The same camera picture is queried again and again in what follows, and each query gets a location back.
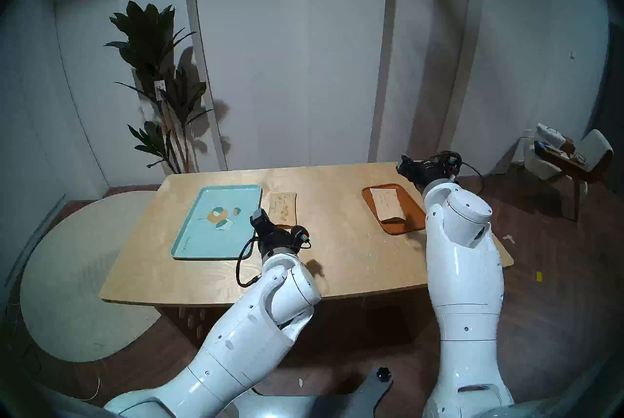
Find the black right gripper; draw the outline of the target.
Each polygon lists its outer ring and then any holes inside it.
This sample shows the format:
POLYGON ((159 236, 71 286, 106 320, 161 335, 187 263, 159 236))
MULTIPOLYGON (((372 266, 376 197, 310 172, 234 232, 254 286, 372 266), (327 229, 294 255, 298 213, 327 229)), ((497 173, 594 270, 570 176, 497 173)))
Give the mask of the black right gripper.
POLYGON ((396 170, 420 193, 426 193, 432 185, 454 182, 461 166, 462 158, 456 152, 439 152, 421 160, 414 160, 403 154, 396 170))

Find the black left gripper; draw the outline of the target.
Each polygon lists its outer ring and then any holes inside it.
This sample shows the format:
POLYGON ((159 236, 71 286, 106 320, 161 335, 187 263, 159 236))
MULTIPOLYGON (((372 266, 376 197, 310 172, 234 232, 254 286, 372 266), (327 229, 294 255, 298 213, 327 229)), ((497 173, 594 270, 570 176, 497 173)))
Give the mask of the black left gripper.
POLYGON ((250 216, 254 236, 250 243, 257 243, 261 257, 267 258, 278 253, 298 255, 302 248, 310 249, 310 233, 300 225, 282 228, 274 224, 262 208, 250 216))

